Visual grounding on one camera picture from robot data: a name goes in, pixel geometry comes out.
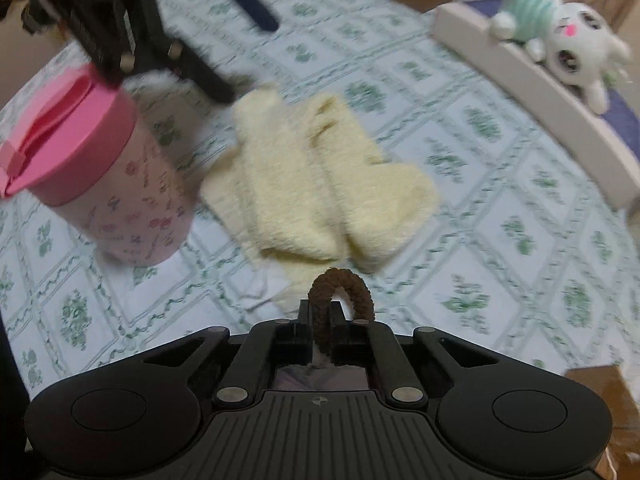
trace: pink cup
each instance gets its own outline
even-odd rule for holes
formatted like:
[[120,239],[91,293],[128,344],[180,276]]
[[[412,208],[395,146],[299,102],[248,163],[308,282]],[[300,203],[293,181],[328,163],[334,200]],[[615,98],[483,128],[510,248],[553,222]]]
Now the pink cup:
[[22,189],[132,266],[171,256],[193,219],[194,198],[136,105],[90,65],[48,84],[0,146],[0,194]]

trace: blue fabric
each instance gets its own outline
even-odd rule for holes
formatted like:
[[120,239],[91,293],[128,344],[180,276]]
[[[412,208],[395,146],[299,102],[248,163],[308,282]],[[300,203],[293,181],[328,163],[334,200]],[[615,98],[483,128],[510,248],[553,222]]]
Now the blue fabric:
[[[476,0],[466,2],[467,5],[491,17],[498,12],[502,0]],[[640,159],[640,121],[633,110],[626,104],[622,96],[615,90],[609,90],[609,110],[602,118],[609,123],[624,143]]]

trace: yellow towel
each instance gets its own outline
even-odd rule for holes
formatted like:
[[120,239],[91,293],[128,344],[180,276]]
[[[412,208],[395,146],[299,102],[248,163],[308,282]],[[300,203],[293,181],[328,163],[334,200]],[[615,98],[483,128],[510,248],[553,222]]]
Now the yellow towel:
[[259,250],[332,261],[343,256],[344,241],[292,111],[273,88],[236,105],[242,209]]
[[434,212],[435,186],[416,166],[386,163],[337,96],[313,97],[305,126],[334,191],[352,257],[364,270],[375,270]]
[[375,270],[437,207],[430,179],[386,164],[336,96],[286,105],[263,88],[238,101],[234,121],[238,145],[214,163],[200,195],[255,265],[282,265],[291,286],[276,302],[286,312],[349,252]]

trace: bed sheet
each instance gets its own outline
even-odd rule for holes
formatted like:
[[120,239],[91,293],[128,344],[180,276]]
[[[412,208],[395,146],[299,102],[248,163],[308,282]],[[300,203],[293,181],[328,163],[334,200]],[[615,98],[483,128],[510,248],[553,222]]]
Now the bed sheet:
[[[390,158],[417,164],[443,204],[405,250],[366,276],[397,333],[437,326],[562,373],[617,363],[640,400],[640,268],[623,220],[512,99],[429,38],[433,14],[390,0],[266,0],[271,35],[230,0],[159,0],[179,32],[245,91],[277,82],[289,102],[338,92]],[[6,137],[52,60],[0,112]],[[196,184],[234,142],[230,111],[156,73],[126,88],[163,149]],[[254,270],[198,206],[171,259],[128,269],[27,193],[0,203],[0,314],[33,396],[66,376],[210,325],[246,332],[293,316],[245,308]]]

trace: white bunny plush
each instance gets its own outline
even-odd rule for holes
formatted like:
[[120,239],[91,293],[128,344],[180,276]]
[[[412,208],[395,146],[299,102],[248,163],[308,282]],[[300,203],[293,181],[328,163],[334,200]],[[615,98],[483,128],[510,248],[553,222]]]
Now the white bunny plush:
[[562,0],[503,0],[491,34],[524,45],[561,82],[582,89],[595,114],[609,109],[605,74],[630,61],[631,49],[595,10]]

